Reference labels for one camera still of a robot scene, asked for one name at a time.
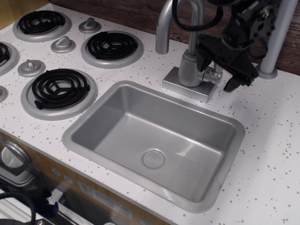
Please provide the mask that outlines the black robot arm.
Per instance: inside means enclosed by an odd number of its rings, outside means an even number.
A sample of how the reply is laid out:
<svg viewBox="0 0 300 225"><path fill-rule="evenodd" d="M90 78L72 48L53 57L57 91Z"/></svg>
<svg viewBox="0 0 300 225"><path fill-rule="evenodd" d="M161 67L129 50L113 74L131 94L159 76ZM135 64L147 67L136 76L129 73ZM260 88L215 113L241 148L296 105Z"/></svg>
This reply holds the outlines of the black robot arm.
<svg viewBox="0 0 300 225"><path fill-rule="evenodd" d="M224 91L232 92L240 85L249 86L258 77L251 59L263 59L268 53L265 41L275 29L273 0L224 0L213 4L229 6L231 18L220 38L200 35L197 67L203 71L212 61L232 77Z"/></svg>

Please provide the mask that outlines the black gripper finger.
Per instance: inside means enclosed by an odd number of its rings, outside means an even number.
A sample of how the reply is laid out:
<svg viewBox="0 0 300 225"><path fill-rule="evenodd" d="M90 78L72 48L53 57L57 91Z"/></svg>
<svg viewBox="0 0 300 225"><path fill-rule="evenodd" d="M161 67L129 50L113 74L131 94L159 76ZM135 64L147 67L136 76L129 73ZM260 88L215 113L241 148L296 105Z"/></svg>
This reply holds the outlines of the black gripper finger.
<svg viewBox="0 0 300 225"><path fill-rule="evenodd" d="M225 85L224 91L234 91L241 85L242 81L240 78L233 76Z"/></svg>
<svg viewBox="0 0 300 225"><path fill-rule="evenodd" d="M200 72L203 72L215 58L214 54L207 52L199 52L197 54L197 68Z"/></svg>

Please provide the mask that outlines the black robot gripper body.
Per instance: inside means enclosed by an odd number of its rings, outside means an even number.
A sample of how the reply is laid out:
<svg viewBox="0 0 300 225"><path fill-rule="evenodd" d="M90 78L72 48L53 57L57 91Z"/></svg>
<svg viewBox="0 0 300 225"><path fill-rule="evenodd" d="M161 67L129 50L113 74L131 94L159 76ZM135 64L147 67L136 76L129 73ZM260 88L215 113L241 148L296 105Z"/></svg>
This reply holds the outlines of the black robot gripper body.
<svg viewBox="0 0 300 225"><path fill-rule="evenodd" d="M248 48L250 47L245 32L225 28L221 37L201 34L198 38L198 53L215 55L213 62L229 72L232 77L241 79L241 85L249 86L258 77L256 68L252 65Z"/></svg>

